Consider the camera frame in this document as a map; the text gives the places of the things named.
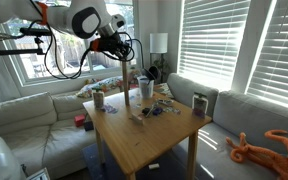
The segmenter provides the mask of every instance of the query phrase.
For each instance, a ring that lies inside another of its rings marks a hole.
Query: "lamp shade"
[[[167,35],[168,33],[150,34],[151,53],[167,53]]]

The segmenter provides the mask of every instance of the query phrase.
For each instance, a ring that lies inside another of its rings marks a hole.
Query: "table leg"
[[[188,144],[188,159],[187,159],[187,180],[194,180],[195,178],[195,163],[196,163],[196,152],[197,152],[197,135],[196,131],[189,137]]]
[[[126,180],[136,180],[135,173],[126,175]]]
[[[102,145],[101,135],[97,131],[96,128],[94,128],[94,129],[95,129],[95,133],[96,133],[96,143],[97,143],[98,154],[100,157],[101,164],[104,164],[105,163],[105,157],[104,157],[104,153],[103,153],[103,145]]]

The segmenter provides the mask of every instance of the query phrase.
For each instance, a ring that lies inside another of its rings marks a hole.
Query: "window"
[[[118,1],[117,3],[118,4],[107,3],[107,10],[111,15],[121,14],[125,18],[126,25],[120,28],[119,31],[127,32],[134,38],[132,1]],[[70,1],[59,0],[56,1],[56,3],[54,2],[49,5],[69,6]],[[28,27],[30,23],[31,22],[26,20],[15,19],[8,22],[8,28],[12,35],[19,35],[19,29],[21,27]],[[17,61],[16,67],[17,71],[20,72],[23,77],[22,81],[29,82],[50,77],[51,75],[47,72],[46,68],[57,76],[60,74],[59,69],[68,76],[75,74],[78,71],[80,59],[87,49],[90,40],[79,39],[75,36],[59,33],[55,30],[53,32],[57,40],[57,64],[59,68],[56,67],[54,47],[50,49],[49,54],[47,55],[46,64],[44,63],[44,55],[22,54],[20,55],[20,60]],[[41,44],[43,52],[46,52],[50,43],[50,37],[41,37],[41,40],[44,42]],[[33,36],[17,39],[14,42],[17,49],[31,49],[37,47]],[[130,64],[136,64],[136,59],[132,60]],[[109,71],[112,71],[114,68],[117,68],[117,71],[120,65],[120,61],[112,60],[102,53],[90,52],[87,60],[82,66],[82,72],[94,73],[94,71],[107,71],[108,69]]]
[[[276,2],[247,94],[288,107],[288,1]]]
[[[250,0],[185,0],[177,72],[230,89]]]

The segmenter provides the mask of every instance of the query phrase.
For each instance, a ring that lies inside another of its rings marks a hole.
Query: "bottle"
[[[102,109],[104,106],[104,92],[99,88],[93,88],[92,90],[95,109]]]
[[[208,107],[207,96],[201,93],[194,92],[192,102],[192,113],[201,118],[205,118]]]

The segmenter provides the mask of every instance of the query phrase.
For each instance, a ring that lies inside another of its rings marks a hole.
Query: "floor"
[[[92,178],[90,177],[88,170],[85,168],[58,180],[92,180]]]

